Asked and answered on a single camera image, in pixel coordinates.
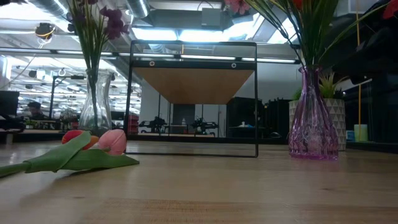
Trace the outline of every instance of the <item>ceiling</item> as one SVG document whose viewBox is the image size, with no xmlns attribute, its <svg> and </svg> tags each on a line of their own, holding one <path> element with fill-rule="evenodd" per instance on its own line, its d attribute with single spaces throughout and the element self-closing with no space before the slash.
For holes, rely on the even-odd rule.
<svg viewBox="0 0 398 224">
<path fill-rule="evenodd" d="M 264 21 L 253 9 L 240 16 L 234 14 L 223 0 L 197 1 L 197 0 L 148 0 L 149 15 L 145 18 L 134 18 L 131 13 L 131 7 L 135 10 L 140 7 L 139 4 L 145 0 L 99 0 L 98 6 L 102 8 L 107 6 L 111 9 L 121 9 L 125 24 L 130 24 L 132 29 L 129 35 L 123 35 L 120 39 L 112 40 L 104 47 L 104 52 L 126 52 L 131 48 L 131 40 L 134 39 L 154 39 L 154 40 L 184 40 L 184 41 L 253 41 L 259 44 L 258 57 L 295 59 L 294 51 L 285 43 L 284 39 L 279 37 L 269 23 Z M 376 0 L 361 0 L 360 11 L 366 10 Z M 343 18 L 344 15 L 352 14 L 356 8 L 355 1 L 340 1 L 336 16 Z M 28 4 L 18 5 L 10 4 L 0 7 L 0 48 L 26 48 L 37 49 L 40 46 L 43 49 L 57 50 L 80 50 L 78 39 L 67 31 L 68 22 L 64 19 L 67 12 L 65 0 L 34 0 Z M 275 13 L 281 20 L 286 17 L 278 11 Z M 51 41 L 43 44 L 34 34 L 35 28 L 41 22 L 54 24 L 57 29 Z M 140 45 L 137 50 L 141 52 L 171 51 L 178 52 L 172 46 L 154 46 Z M 198 55 L 222 55 L 222 56 L 247 56 L 253 57 L 253 51 L 239 47 L 212 46 L 203 45 L 185 46 L 185 54 Z M 38 93 L 48 93 L 51 91 L 52 75 L 59 71 L 66 71 L 71 75 L 84 75 L 85 63 L 79 56 L 65 55 L 42 55 L 36 57 L 29 66 L 28 63 L 33 59 L 29 53 L 10 54 L 2 53 L 12 63 L 11 80 L 12 84 L 9 90 L 23 92 L 24 99 L 21 100 L 21 109 L 24 109 L 26 103 L 32 100 L 42 101 L 45 106 L 49 104 L 48 96 L 40 96 Z M 101 68 L 108 69 L 116 75 L 115 81 L 112 81 L 111 95 L 114 97 L 114 104 L 121 105 L 123 96 L 127 93 L 127 80 L 129 66 L 128 57 L 103 58 Z M 43 70 L 46 77 L 31 78 L 31 70 Z M 59 103 L 58 108 L 70 105 L 77 108 L 83 104 L 81 99 L 65 99 L 61 94 L 75 93 L 81 97 L 86 92 L 85 80 L 64 80 L 58 82 L 55 92 L 59 93 L 57 100 L 66 100 L 65 103 Z M 134 74 L 133 86 L 135 100 L 141 99 L 142 78 L 139 74 Z M 76 90 L 71 90 L 68 86 L 77 86 Z M 132 110 L 139 113 L 139 104 L 133 103 Z M 123 107 L 115 106 L 113 110 L 123 110 Z"/>
</svg>

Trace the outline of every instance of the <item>potted plant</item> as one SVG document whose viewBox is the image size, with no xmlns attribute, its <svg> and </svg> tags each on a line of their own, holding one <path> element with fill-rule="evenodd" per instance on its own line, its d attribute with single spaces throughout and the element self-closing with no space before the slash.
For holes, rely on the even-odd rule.
<svg viewBox="0 0 398 224">
<path fill-rule="evenodd" d="M 290 155 L 304 159 L 337 159 L 338 136 L 325 100 L 321 97 L 318 76 L 326 53 L 361 20 L 386 5 L 372 10 L 348 26 L 332 43 L 326 42 L 339 0 L 245 0 L 274 26 L 293 48 L 300 60 L 303 75 L 302 92 L 289 134 Z M 293 25 L 300 50 L 292 43 L 292 35 L 275 13 L 282 11 Z"/>
<path fill-rule="evenodd" d="M 109 107 L 109 86 L 112 73 L 100 70 L 100 57 L 108 40 L 128 34 L 128 25 L 124 25 L 119 9 L 97 10 L 98 0 L 71 0 L 67 19 L 72 23 L 79 37 L 81 50 L 86 62 L 87 97 L 81 111 L 79 129 L 89 130 L 95 136 L 101 136 L 112 128 Z"/>
<path fill-rule="evenodd" d="M 320 77 L 320 91 L 321 96 L 325 100 L 326 107 L 329 111 L 330 118 L 336 129 L 336 134 L 338 136 L 338 150 L 345 151 L 346 149 L 346 120 L 345 120 L 345 103 L 343 100 L 343 91 L 341 89 L 337 90 L 336 87 L 345 78 L 333 82 L 335 77 L 334 73 L 326 73 Z M 289 102 L 289 124 L 292 128 L 294 114 L 299 103 L 302 89 L 300 88 L 293 95 L 293 100 Z"/>
</svg>

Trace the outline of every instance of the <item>pink glass vase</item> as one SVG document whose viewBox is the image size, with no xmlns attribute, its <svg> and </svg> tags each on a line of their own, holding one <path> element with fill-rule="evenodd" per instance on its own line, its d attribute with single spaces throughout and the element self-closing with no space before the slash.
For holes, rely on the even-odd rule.
<svg viewBox="0 0 398 224">
<path fill-rule="evenodd" d="M 289 134 L 290 156 L 301 159 L 335 160 L 338 138 L 319 90 L 319 67 L 302 67 L 303 90 Z"/>
</svg>

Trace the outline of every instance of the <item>red tulip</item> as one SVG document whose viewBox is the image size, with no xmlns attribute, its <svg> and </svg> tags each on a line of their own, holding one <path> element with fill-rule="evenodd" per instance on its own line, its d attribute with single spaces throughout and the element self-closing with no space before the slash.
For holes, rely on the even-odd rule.
<svg viewBox="0 0 398 224">
<path fill-rule="evenodd" d="M 398 11 L 398 0 L 391 0 L 390 4 L 386 7 L 383 14 L 383 19 L 390 19 L 394 17 L 395 12 Z"/>
<path fill-rule="evenodd" d="M 301 8 L 303 7 L 303 0 L 293 0 L 294 5 L 296 6 L 296 8 L 298 10 L 301 10 Z"/>
</svg>

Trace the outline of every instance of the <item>desk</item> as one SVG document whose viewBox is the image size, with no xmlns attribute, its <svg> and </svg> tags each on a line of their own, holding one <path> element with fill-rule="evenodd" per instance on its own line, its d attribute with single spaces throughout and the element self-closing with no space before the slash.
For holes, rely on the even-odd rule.
<svg viewBox="0 0 398 224">
<path fill-rule="evenodd" d="M 0 164 L 55 143 L 0 146 Z M 199 151 L 211 144 L 129 142 L 129 150 Z M 225 145 L 245 151 L 252 145 Z M 0 179 L 0 223 L 380 224 L 398 222 L 398 155 L 347 150 L 338 161 L 291 159 L 260 145 L 258 159 L 135 155 L 98 172 Z"/>
</svg>

